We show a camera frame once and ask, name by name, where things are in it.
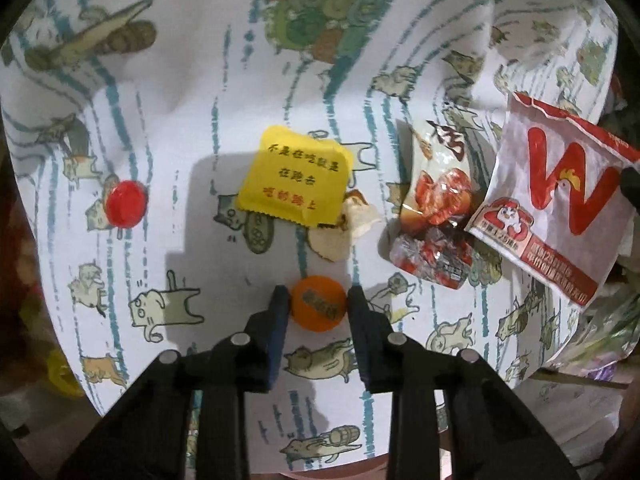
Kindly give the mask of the white cat-print cloth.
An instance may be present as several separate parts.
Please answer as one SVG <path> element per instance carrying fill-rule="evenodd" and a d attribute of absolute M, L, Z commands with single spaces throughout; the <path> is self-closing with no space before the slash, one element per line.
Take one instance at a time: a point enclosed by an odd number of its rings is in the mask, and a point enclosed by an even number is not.
<path fill-rule="evenodd" d="M 20 0 L 1 36 L 1 123 L 55 335 L 106 413 L 160 352 L 203 353 L 273 289 L 322 275 L 427 349 L 476 350 L 512 387 L 577 328 L 576 304 L 489 248 L 457 290 L 388 260 L 409 126 L 464 135 L 488 188 L 512 92 L 596 122 L 620 26 L 605 0 Z M 382 220 L 345 261 L 303 226 L 241 210 L 262 134 L 354 156 Z M 107 194 L 146 189 L 131 229 Z"/>

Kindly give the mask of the dried fruit peel piece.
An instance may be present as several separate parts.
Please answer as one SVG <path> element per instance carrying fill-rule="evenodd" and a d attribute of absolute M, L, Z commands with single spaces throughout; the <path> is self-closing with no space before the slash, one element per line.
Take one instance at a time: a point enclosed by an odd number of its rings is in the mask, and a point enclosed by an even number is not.
<path fill-rule="evenodd" d="M 333 226 L 322 224 L 309 229 L 307 243 L 313 252 L 326 261 L 345 261 L 356 241 L 381 220 L 375 206 L 359 190 L 352 190 L 345 194 L 337 222 Z"/>

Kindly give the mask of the red bottle cap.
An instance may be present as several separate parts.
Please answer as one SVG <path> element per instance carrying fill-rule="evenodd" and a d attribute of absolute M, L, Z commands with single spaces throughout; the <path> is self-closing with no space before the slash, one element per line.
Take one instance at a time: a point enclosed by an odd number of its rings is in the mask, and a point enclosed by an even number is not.
<path fill-rule="evenodd" d="M 139 224 L 146 211 L 146 189 L 137 181 L 117 183 L 104 202 L 108 222 L 119 229 L 131 229 Z"/>

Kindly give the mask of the yellow plastic bag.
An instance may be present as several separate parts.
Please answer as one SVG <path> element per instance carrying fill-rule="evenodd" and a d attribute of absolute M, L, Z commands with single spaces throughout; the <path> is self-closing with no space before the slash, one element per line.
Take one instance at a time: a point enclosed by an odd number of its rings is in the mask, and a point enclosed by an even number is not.
<path fill-rule="evenodd" d="M 68 366 L 64 354 L 58 349 L 52 349 L 46 356 L 47 378 L 54 391 L 69 399 L 81 399 L 85 391 Z"/>

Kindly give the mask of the red white snack wrapper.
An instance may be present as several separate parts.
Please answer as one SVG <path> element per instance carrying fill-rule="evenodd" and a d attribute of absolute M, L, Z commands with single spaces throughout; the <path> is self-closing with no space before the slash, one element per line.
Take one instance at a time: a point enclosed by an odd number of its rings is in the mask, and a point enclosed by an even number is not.
<path fill-rule="evenodd" d="M 431 120 L 420 119 L 409 131 L 411 182 L 390 262 L 421 280 L 458 289 L 473 263 L 464 227 L 477 206 L 465 138 Z"/>

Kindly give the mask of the orange bottle cap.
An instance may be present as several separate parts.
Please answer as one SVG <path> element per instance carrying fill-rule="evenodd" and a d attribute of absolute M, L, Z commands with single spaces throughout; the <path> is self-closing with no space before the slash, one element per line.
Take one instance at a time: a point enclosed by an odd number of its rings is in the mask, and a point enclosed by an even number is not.
<path fill-rule="evenodd" d="M 346 314 L 347 296 L 342 285 L 326 276 L 313 275 L 291 289 L 291 316 L 304 330 L 333 330 Z"/>

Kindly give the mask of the white red W paper bag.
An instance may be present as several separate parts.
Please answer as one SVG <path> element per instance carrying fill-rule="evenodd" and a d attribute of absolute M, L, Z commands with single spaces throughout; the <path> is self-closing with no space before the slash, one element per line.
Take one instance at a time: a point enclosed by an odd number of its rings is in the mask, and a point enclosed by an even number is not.
<path fill-rule="evenodd" d="M 636 214 L 620 178 L 638 166 L 638 150 L 612 133 L 514 93 L 484 202 L 466 232 L 588 306 Z"/>

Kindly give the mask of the yellow snack packet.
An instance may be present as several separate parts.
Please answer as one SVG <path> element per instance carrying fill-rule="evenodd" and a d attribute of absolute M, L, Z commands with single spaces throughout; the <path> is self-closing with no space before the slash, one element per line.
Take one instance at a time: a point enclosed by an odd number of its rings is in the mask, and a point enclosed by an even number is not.
<path fill-rule="evenodd" d="M 260 138 L 236 206 L 306 228 L 334 226 L 352 166 L 354 156 L 342 144 L 272 126 Z"/>

